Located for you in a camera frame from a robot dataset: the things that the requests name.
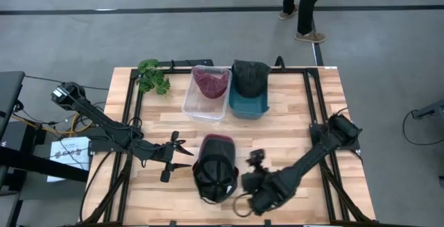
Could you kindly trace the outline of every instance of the artificial plant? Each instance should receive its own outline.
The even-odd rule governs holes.
[[[148,59],[139,63],[139,91],[149,92],[155,87],[155,92],[164,95],[168,92],[170,86],[169,79],[164,77],[164,72],[158,69],[159,60]]]

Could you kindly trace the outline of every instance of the floor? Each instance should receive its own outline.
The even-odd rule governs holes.
[[[145,58],[233,59],[272,65],[315,65],[311,44],[296,42],[296,18],[281,22],[277,12],[139,13],[113,15],[1,15],[5,10],[91,10],[113,8],[192,8],[279,6],[281,0],[0,0],[2,71],[22,70],[83,85],[107,87],[116,66],[135,66]],[[360,137],[364,170],[376,216],[384,223],[442,226],[444,145],[414,146],[402,136],[408,111],[442,99],[444,64],[441,34],[444,10],[402,10],[401,6],[444,5],[444,0],[319,0],[316,29],[323,62],[339,68]],[[393,6],[394,10],[356,11],[351,6]],[[43,121],[69,113],[50,102],[55,83],[25,80],[20,100]],[[106,92],[88,90],[90,101]],[[442,139],[444,121],[407,121],[417,142]],[[73,224],[80,205],[69,198],[26,201],[19,224]],[[12,205],[0,198],[0,208]],[[0,211],[0,224],[8,211]]]

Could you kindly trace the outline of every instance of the teal bin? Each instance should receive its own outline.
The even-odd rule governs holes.
[[[228,101],[231,113],[240,119],[259,119],[270,108],[268,106],[268,88],[255,98],[245,98],[236,91],[233,80]]]

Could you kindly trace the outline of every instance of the wooden tabletop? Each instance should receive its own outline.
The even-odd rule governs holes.
[[[128,89],[131,68],[116,68],[111,81],[105,114],[121,121]],[[327,111],[330,114],[347,106],[336,68],[319,67]],[[150,142],[166,142],[172,131],[180,131],[183,145],[194,153],[194,157],[175,153],[173,162],[194,164],[203,138],[208,133],[227,135],[234,139],[237,150],[236,166],[244,174],[252,169],[245,162],[250,151],[263,148],[266,151],[264,166],[271,171],[293,164],[311,148],[308,125],[311,123],[307,95],[301,74],[270,74],[268,78],[268,104],[270,110],[259,120],[249,121],[234,118],[228,109],[220,124],[204,124],[190,121],[182,114],[181,106],[185,98],[190,75],[169,75],[171,90],[166,96],[153,92],[144,95],[141,119],[145,138]],[[318,120],[321,114],[314,92]],[[136,94],[130,115],[134,113]],[[370,218],[374,218],[373,207],[368,193],[366,178],[360,160],[349,151],[336,152],[341,170],[343,186],[351,199]],[[94,156],[89,179],[104,153]],[[85,205],[84,218],[89,216],[108,190],[114,154],[104,162],[92,182]],[[178,169],[171,173],[169,183],[160,182],[163,163],[148,161],[142,168],[140,161],[134,159],[131,171],[124,224],[263,224],[271,219],[274,224],[326,224],[329,223],[325,197],[318,166],[309,171],[302,179],[296,195],[281,208],[263,214],[261,217],[241,218],[232,211],[234,197],[242,193],[239,186],[227,200],[216,205],[200,200],[190,168]],[[335,213],[338,219],[341,212],[336,192],[332,188]],[[117,204],[120,191],[114,198],[111,220],[117,218]],[[238,209],[246,213],[245,200],[239,200]]]

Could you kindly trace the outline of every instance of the cap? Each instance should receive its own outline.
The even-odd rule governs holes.
[[[243,97],[254,98],[265,91],[271,68],[261,62],[235,60],[231,72],[236,91]]]
[[[236,148],[231,137],[209,134],[193,165],[194,182],[202,200],[220,203],[237,188]]]
[[[217,99],[223,95],[228,86],[228,74],[225,72],[218,78],[198,67],[191,68],[194,80],[200,91],[209,99]]]

